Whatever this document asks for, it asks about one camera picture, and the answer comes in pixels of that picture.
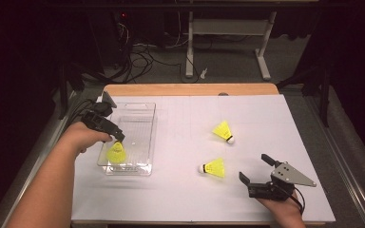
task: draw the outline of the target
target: cable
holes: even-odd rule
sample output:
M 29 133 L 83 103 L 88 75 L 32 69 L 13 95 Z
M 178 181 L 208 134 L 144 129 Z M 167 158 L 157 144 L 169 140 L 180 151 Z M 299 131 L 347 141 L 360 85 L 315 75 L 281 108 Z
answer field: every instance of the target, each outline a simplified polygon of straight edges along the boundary
M 303 200 L 303 211 L 300 212 L 301 214 L 303 214 L 304 210 L 306 209 L 306 200 L 304 200 L 303 194 L 301 194 L 301 192 L 295 187 L 296 191 L 298 191 L 298 193 L 301 196 L 301 200 Z
M 91 100 L 91 99 L 85 99 L 83 100 L 82 102 L 80 102 L 74 109 L 73 109 L 73 112 L 72 114 L 70 115 L 69 119 L 67 119 L 67 123 L 65 124 L 65 127 L 64 127 L 64 131 L 75 121 L 75 119 L 78 117 L 78 116 L 81 116 L 82 112 L 84 110 L 86 110 L 88 107 L 92 106 L 94 104 L 94 101 Z
M 288 196 L 290 199 L 292 199 L 300 208 L 298 209 L 300 211 L 300 214 L 303 215 L 303 212 L 304 212 L 304 207 L 305 207 L 305 201 L 304 201 L 304 197 L 303 195 L 300 193 L 302 199 L 303 199 L 303 202 L 304 202 L 304 206 L 301 205 L 301 203 L 298 201 L 298 199 L 296 199 L 295 197 L 292 196 L 292 194 L 289 194 L 288 192 L 286 192 L 286 190 L 284 190 L 283 188 L 281 188 L 280 186 L 278 185 L 274 185 L 280 192 L 284 193 L 286 196 Z

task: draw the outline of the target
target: white table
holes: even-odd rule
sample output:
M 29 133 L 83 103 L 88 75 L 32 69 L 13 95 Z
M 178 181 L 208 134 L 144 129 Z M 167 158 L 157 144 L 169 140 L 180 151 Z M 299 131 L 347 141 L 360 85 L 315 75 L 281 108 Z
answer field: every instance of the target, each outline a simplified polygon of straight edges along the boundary
M 106 176 L 96 162 L 101 143 L 76 160 L 72 222 L 161 224 L 271 224 L 269 211 L 239 180 L 270 180 L 265 153 L 289 162 L 317 183 L 297 185 L 306 199 L 308 224 L 335 221 L 316 171 L 282 95 L 117 96 L 116 103 L 156 103 L 153 171 L 148 177 Z M 212 133 L 228 121 L 236 142 Z M 200 164 L 224 159 L 225 178 L 198 172 Z

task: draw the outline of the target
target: shuttlecock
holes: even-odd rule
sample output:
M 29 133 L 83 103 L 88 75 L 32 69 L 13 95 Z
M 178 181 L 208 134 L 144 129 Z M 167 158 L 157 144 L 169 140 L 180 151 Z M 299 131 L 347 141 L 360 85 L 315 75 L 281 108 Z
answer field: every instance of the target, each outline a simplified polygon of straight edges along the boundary
M 225 139 L 227 143 L 233 144 L 234 138 L 232 136 L 232 133 L 230 132 L 227 121 L 223 121 L 222 123 L 220 123 L 217 127 L 215 127 L 215 129 L 213 129 L 212 132 Z
M 220 178 L 224 178 L 223 159 L 216 159 L 211 161 L 210 163 L 200 165 L 199 171 L 200 173 L 208 173 L 218 176 Z
M 106 158 L 111 163 L 120 163 L 125 161 L 126 153 L 121 142 L 115 142 L 106 152 Z

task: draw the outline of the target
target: transparent plastic bin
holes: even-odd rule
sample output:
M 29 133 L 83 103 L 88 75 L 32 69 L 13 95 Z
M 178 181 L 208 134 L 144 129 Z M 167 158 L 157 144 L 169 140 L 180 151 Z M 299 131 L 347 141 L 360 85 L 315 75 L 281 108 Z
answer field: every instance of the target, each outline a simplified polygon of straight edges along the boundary
M 123 147 L 126 153 L 124 161 L 112 163 L 106 152 L 114 142 L 103 143 L 97 164 L 107 175 L 141 175 L 152 172 L 153 147 L 156 135 L 156 104 L 119 103 L 108 117 L 123 130 Z

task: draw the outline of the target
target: metal stand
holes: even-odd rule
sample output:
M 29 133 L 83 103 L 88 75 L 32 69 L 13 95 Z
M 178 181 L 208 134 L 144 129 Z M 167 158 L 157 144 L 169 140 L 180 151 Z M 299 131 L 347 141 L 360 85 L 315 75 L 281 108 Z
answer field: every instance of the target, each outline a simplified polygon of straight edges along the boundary
M 192 78 L 194 76 L 194 49 L 192 48 L 194 34 L 258 35 L 263 37 L 261 47 L 255 49 L 259 69 L 263 80 L 271 80 L 263 54 L 268 44 L 276 15 L 275 11 L 271 12 L 268 20 L 194 19 L 193 12 L 190 11 L 185 77 Z

